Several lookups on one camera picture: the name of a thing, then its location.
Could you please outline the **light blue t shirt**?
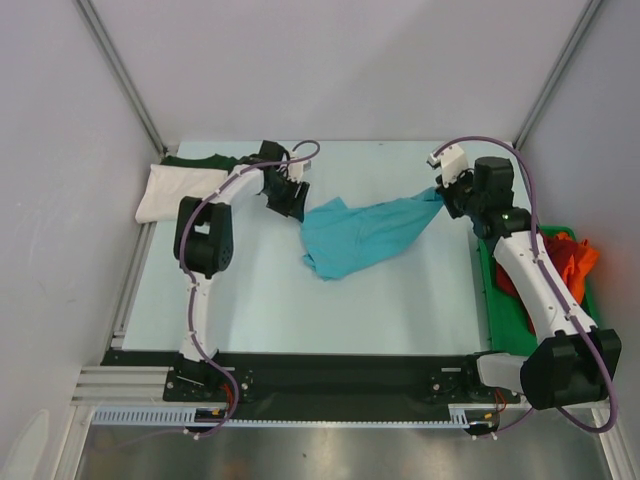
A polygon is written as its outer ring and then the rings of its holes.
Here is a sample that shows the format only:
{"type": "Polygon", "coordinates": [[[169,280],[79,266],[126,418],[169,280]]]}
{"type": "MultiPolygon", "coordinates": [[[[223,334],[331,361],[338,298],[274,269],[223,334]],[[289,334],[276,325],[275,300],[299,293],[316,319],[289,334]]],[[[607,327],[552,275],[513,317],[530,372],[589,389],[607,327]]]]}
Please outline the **light blue t shirt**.
{"type": "Polygon", "coordinates": [[[325,281],[343,279],[403,253],[442,207],[433,188],[365,207],[336,197],[306,214],[302,261],[325,281]]]}

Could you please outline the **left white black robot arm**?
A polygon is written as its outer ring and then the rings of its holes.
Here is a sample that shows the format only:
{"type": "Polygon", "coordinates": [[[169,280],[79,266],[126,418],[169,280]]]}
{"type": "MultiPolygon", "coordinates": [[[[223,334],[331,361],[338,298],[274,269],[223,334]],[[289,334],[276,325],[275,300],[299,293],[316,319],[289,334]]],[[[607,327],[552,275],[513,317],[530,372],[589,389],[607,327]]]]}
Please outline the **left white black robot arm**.
{"type": "Polygon", "coordinates": [[[187,327],[167,374],[165,401],[207,402],[222,388],[234,386],[231,374],[214,362],[218,346],[208,333],[210,292],[234,255],[233,214],[246,200],[263,195],[268,209],[303,221],[310,185],[302,176],[319,151],[314,140],[291,150],[263,141],[257,153],[236,162],[213,192],[180,201],[174,256],[187,280],[187,327]]]}

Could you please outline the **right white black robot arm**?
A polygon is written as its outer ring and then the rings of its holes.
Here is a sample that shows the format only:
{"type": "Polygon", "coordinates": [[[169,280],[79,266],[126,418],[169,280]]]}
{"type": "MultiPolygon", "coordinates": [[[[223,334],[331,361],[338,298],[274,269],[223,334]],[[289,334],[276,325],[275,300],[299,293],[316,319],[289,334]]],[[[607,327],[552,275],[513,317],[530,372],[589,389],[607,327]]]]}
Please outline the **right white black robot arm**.
{"type": "Polygon", "coordinates": [[[621,340],[584,311],[553,265],[529,210],[514,204],[510,160],[481,157],[470,164],[458,146],[430,156],[437,193],[452,218],[468,217],[473,232],[514,285],[537,347],[527,357],[478,356],[461,388],[484,401],[497,387],[524,395],[537,410],[612,400],[621,340]]]}

